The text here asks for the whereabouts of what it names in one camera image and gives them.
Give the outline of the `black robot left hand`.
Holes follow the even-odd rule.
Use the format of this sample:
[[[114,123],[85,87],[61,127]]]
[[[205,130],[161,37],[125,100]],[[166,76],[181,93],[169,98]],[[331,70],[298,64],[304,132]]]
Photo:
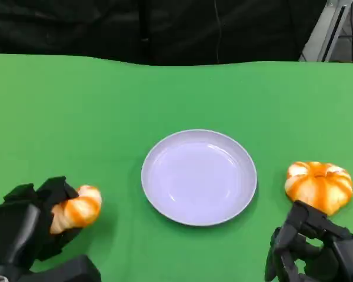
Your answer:
[[[99,274],[85,256],[51,269],[33,272],[36,260],[59,254],[79,230],[66,236],[52,235],[52,208],[78,194],[65,177],[48,179],[38,190],[22,184],[4,196],[0,204],[0,281],[95,281]]]

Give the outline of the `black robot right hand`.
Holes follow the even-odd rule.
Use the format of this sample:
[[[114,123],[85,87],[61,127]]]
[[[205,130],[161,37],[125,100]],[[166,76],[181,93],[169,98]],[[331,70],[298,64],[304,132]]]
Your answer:
[[[353,233],[295,201],[270,240],[265,281],[353,281]]]

